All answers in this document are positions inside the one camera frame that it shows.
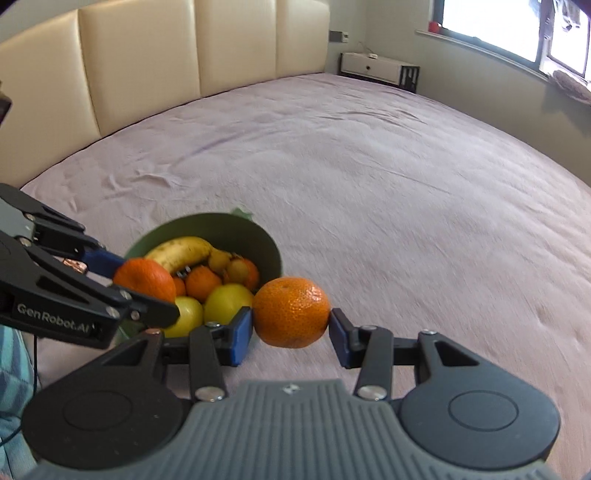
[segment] upholstered headboard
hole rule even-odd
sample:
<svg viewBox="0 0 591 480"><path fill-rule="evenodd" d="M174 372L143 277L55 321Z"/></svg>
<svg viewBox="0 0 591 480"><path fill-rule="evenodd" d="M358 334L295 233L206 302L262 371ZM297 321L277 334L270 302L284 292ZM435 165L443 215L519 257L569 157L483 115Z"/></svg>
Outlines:
<svg viewBox="0 0 591 480"><path fill-rule="evenodd" d="M279 77L320 72L329 8L319 0L107 0L0 44L13 107L0 181L22 186L148 116Z"/></svg>

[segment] blue patterned cloth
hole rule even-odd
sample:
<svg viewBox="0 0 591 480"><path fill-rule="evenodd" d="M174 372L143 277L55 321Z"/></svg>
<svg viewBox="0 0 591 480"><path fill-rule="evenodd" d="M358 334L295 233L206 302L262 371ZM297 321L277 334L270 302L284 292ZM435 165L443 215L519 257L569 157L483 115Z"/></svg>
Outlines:
<svg viewBox="0 0 591 480"><path fill-rule="evenodd" d="M0 441L21 424L33 394L33 366L19 331L0 326ZM19 479L35 467L22 433L0 447L0 473Z"/></svg>

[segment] windowsill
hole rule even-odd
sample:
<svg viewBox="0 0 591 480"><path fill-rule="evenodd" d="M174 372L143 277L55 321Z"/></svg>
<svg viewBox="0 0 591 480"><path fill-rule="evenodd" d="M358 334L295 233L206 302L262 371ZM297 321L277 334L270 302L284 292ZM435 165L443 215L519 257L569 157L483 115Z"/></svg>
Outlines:
<svg viewBox="0 0 591 480"><path fill-rule="evenodd" d="M440 35L440 34L437 34L437 33L425 32L423 30L415 30L415 33L417 35L423 35L425 37L433 37L433 38L436 38L438 40L443 40L443 41L447 41L447 42L450 42L450 43L455 43L455 44L460 45L462 47L466 47L466 48L470 48L472 50L476 50L476 51L478 51L480 53L483 53L485 55L488 55L489 57L493 57L493 58L495 58L497 60L504 61L505 63L508 63L509 65L512 65L515 68L518 68L518 69L522 70L523 72L528 73L531 76L534 76L534 77L536 77L536 78L538 78L540 80L543 80L544 82L547 82L548 81L548 77L545 74L543 74L542 72L537 72L535 70L529 69L528 67L526 67L524 65L521 65L521 64L517 63L516 61L513 61L511 59L508 59L508 58L504 57L503 55L499 55L499 54L494 53L494 52L492 52L490 50L487 50L485 48L477 47L476 45L472 45L471 43L468 43L468 42L465 42L465 41L462 41L462 40L458 40L456 38L446 37L445 35Z"/></svg>

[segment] drawer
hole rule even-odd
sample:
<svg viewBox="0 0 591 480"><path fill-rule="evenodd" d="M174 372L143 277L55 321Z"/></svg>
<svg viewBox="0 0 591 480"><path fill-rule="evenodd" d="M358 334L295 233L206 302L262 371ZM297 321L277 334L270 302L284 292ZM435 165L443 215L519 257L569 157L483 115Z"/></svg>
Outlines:
<svg viewBox="0 0 591 480"><path fill-rule="evenodd" d="M388 59L371 59L365 55L343 55L341 69L343 72L363 75L385 82L400 82L400 69L402 65Z"/></svg>

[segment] window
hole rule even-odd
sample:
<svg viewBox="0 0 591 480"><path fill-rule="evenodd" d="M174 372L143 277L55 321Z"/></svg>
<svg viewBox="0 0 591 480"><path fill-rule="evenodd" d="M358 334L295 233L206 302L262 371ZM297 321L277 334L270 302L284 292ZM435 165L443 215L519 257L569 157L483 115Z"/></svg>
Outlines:
<svg viewBox="0 0 591 480"><path fill-rule="evenodd" d="M591 81L589 17L569 0L435 0L442 34L551 74Z"/></svg>

